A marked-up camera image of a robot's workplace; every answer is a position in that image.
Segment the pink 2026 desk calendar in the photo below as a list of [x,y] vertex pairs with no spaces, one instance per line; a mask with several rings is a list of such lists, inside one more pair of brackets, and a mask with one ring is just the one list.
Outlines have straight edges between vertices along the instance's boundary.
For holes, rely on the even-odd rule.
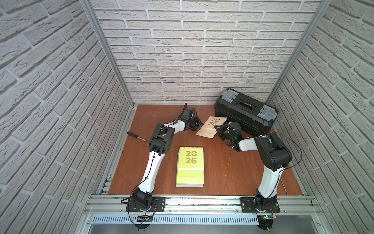
[[226,122],[227,118],[225,117],[215,117],[211,116],[207,119],[201,129],[196,133],[197,136],[213,138],[217,131],[215,126],[221,126]]

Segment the green 2026 calendar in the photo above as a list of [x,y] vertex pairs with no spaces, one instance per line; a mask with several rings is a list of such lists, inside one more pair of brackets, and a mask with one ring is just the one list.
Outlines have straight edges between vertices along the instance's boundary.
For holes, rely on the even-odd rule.
[[204,184],[204,148],[180,147],[176,184]]

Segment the purple 2026 calendar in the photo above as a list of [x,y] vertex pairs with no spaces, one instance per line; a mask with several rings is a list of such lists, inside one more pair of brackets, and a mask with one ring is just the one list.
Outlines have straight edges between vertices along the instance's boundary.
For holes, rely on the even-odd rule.
[[183,183],[177,183],[176,187],[203,187],[204,184],[183,184]]

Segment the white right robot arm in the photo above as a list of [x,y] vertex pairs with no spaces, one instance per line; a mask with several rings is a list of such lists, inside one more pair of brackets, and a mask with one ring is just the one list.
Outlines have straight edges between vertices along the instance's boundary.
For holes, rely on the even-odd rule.
[[238,152],[258,151],[264,164],[261,184],[256,191],[254,207],[264,212],[266,207],[276,204],[277,188],[283,171],[292,160],[287,147],[276,133],[253,138],[243,138],[238,122],[215,126],[221,140],[228,140],[229,146]]

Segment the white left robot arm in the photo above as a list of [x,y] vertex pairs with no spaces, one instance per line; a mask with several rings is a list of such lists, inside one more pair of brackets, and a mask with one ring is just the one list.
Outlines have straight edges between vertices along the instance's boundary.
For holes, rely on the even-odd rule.
[[150,155],[142,181],[133,189],[128,198],[128,205],[134,204],[140,210],[147,211],[153,206],[156,177],[166,153],[171,149],[173,137],[176,133],[186,130],[197,131],[202,122],[197,111],[184,104],[182,113],[170,123],[156,125],[149,141]]

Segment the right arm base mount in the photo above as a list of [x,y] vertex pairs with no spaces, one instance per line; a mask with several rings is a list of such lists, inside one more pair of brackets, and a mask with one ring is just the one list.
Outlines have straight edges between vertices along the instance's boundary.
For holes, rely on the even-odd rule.
[[277,195],[270,198],[263,197],[259,190],[254,197],[239,198],[243,213],[255,213],[258,219],[258,227],[264,231],[270,231],[273,226],[273,219],[280,213]]

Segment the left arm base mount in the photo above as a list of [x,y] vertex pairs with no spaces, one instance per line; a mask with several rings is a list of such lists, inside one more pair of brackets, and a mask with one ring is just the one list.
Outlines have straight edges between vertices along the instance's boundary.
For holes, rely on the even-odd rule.
[[131,217],[134,224],[151,223],[157,212],[164,212],[165,204],[166,197],[153,196],[152,192],[142,192],[137,188],[127,200],[126,212],[128,215],[137,214]]

